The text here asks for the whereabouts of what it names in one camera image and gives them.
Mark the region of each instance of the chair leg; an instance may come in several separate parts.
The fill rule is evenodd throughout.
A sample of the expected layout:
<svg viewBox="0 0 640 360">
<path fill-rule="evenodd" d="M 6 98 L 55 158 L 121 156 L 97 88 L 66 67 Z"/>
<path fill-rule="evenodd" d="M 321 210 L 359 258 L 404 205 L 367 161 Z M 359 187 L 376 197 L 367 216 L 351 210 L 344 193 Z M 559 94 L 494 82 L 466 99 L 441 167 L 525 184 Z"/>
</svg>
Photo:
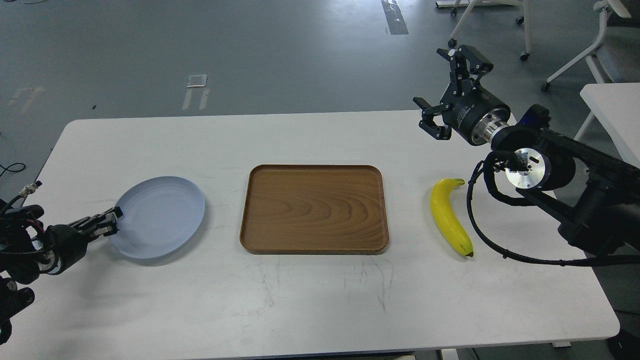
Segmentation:
<svg viewBox="0 0 640 360">
<path fill-rule="evenodd" d="M 582 123 L 582 126 L 580 126 L 578 133 L 573 137 L 573 139 L 579 142 L 580 139 L 582 139 L 582 137 L 584 136 L 584 133 L 587 131 L 587 127 L 589 127 L 589 125 L 591 125 L 591 123 L 595 119 L 596 119 L 596 115 L 594 115 L 593 112 L 589 113 L 589 115 L 587 116 L 587 119 Z"/>
<path fill-rule="evenodd" d="M 522 16 L 524 17 L 525 52 L 531 54 L 531 16 L 529 0 L 522 0 Z"/>
<path fill-rule="evenodd" d="M 596 83 L 598 84 L 606 83 L 607 81 L 604 78 L 603 70 L 600 70 L 600 67 L 596 63 L 600 61 L 598 60 L 598 57 L 596 56 L 596 54 L 589 54 L 585 56 L 584 60 L 587 62 L 587 65 L 589 65 L 589 70 L 591 70 L 591 73 L 593 74 L 593 78 L 596 79 Z"/>
<path fill-rule="evenodd" d="M 451 33 L 450 38 L 451 39 L 455 39 L 456 36 L 458 36 L 458 33 L 460 32 L 460 29 L 462 28 L 462 25 L 465 23 L 465 21 L 467 20 L 467 17 L 469 16 L 469 14 L 471 14 L 471 10 L 474 9 L 474 6 L 477 3 L 481 3 L 482 0 L 471 0 L 469 1 L 469 5 L 467 6 L 467 9 L 465 10 L 465 13 L 462 15 L 462 18 L 460 18 L 460 20 L 458 21 L 456 28 L 453 29 L 453 32 Z"/>
<path fill-rule="evenodd" d="M 602 10 L 600 12 L 600 31 L 598 32 L 598 37 L 596 37 L 596 41 L 591 44 L 591 46 L 587 47 L 583 52 L 578 54 L 578 56 L 574 57 L 569 61 L 565 66 L 561 67 L 560 70 L 556 71 L 553 75 L 547 78 L 547 82 L 545 86 L 543 86 L 543 90 L 548 88 L 548 84 L 553 81 L 553 79 L 557 78 L 563 72 L 567 71 L 570 67 L 574 66 L 578 61 L 582 60 L 585 56 L 589 55 L 592 51 L 600 47 L 602 45 L 602 41 L 604 40 L 605 32 L 607 31 L 607 19 L 609 18 L 610 13 L 607 10 Z"/>
<path fill-rule="evenodd" d="M 456 0 L 456 3 L 453 4 L 453 7 L 451 8 L 451 16 L 457 16 L 458 15 L 458 6 L 460 5 L 460 1 L 462 0 Z"/>
</svg>

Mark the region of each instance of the gray floor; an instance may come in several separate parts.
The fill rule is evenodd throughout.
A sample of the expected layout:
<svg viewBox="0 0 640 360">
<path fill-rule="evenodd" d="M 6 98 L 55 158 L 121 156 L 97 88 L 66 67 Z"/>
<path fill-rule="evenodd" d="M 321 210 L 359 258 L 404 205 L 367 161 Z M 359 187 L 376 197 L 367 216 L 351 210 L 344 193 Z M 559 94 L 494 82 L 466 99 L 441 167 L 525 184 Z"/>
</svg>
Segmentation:
<svg viewBox="0 0 640 360">
<path fill-rule="evenodd" d="M 514 22 L 516 8 L 477 8 L 458 40 L 494 62 L 483 85 L 516 117 L 537 102 L 551 110 L 556 131 L 573 136 L 589 113 L 579 92 L 594 82 L 584 62 L 554 81 L 551 92 L 539 89 L 592 42 L 598 28 L 593 2 L 533 1 L 534 49 L 527 62 L 518 59 L 524 36 Z M 456 19 L 432 0 L 399 0 L 399 6 L 408 35 L 389 35 L 377 0 L 0 2 L 0 164 L 27 165 L 0 178 L 0 198 L 36 178 L 75 119 L 410 110 L 413 96 L 435 102 L 448 83 L 448 64 L 435 50 L 446 47 Z M 192 74 L 209 75 L 202 110 L 202 89 L 182 109 Z M 598 125 L 584 141 L 618 155 Z M 73 163 L 68 170 L 90 171 Z M 574 201 L 581 181 L 558 196 Z M 639 272 L 637 266 L 598 270 L 614 307 L 639 311 Z M 620 316 L 640 334 L 637 318 Z M 482 359 L 612 359 L 604 341 L 478 353 Z M 417 357 L 434 359 L 435 353 Z"/>
</svg>

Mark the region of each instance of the wooden tray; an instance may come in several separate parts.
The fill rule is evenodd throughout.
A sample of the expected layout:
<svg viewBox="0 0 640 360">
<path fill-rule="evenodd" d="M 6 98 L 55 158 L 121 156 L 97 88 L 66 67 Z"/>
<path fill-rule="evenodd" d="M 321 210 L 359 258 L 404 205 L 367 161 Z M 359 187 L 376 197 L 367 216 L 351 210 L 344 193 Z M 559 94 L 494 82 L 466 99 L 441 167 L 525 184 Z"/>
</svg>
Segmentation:
<svg viewBox="0 0 640 360">
<path fill-rule="evenodd" d="M 260 165 L 240 242 L 258 254 L 379 254 L 388 243 L 382 175 L 369 165 Z"/>
</svg>

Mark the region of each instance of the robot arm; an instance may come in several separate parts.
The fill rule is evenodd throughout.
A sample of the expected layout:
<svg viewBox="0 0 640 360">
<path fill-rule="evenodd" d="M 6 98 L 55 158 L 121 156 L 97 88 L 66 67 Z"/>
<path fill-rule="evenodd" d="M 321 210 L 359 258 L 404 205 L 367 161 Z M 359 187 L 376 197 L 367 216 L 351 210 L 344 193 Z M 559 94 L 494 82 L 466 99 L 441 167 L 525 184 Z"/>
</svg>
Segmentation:
<svg viewBox="0 0 640 360">
<path fill-rule="evenodd" d="M 21 197 L 33 193 L 40 183 L 27 186 L 9 203 L 0 200 L 0 345 L 11 336 L 10 318 L 35 300 L 31 288 L 18 289 L 16 283 L 31 284 L 40 274 L 58 275 L 86 254 L 87 245 L 99 236 L 118 232 L 117 218 L 122 216 L 118 207 L 85 217 L 68 225 L 51 225 L 43 229 L 38 220 L 44 210 L 39 205 L 12 208 Z M 35 230 L 30 237 L 27 229 Z"/>
<path fill-rule="evenodd" d="M 595 256 L 611 254 L 625 242 L 640 249 L 638 168 L 551 131 L 549 111 L 538 104 L 517 124 L 507 124 L 509 107 L 480 85 L 493 65 L 470 46 L 438 54 L 449 61 L 451 81 L 438 106 L 413 98 L 422 110 L 423 130 L 448 140 L 453 128 L 470 145 L 489 143 L 493 151 L 483 172 L 491 195 L 509 205 L 541 208 L 560 222 L 558 232 L 570 245 Z M 442 115 L 444 125 L 436 125 L 434 115 Z M 575 159 L 587 165 L 589 179 L 576 205 L 569 206 L 544 191 L 573 179 Z M 496 171 L 505 172 L 522 198 L 498 191 Z"/>
</svg>

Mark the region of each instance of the table leg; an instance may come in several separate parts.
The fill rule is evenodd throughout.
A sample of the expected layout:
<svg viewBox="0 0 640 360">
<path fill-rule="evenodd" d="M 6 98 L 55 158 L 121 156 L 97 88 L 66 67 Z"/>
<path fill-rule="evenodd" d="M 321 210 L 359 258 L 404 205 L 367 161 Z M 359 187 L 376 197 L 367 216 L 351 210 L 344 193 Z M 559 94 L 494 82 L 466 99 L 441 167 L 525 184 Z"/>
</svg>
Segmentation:
<svg viewBox="0 0 640 360">
<path fill-rule="evenodd" d="M 571 347 L 571 343 L 569 341 L 558 341 L 556 343 L 551 343 L 554 348 L 557 347 Z"/>
<path fill-rule="evenodd" d="M 458 351 L 454 348 L 443 348 L 439 352 L 442 360 L 459 360 Z"/>
</svg>

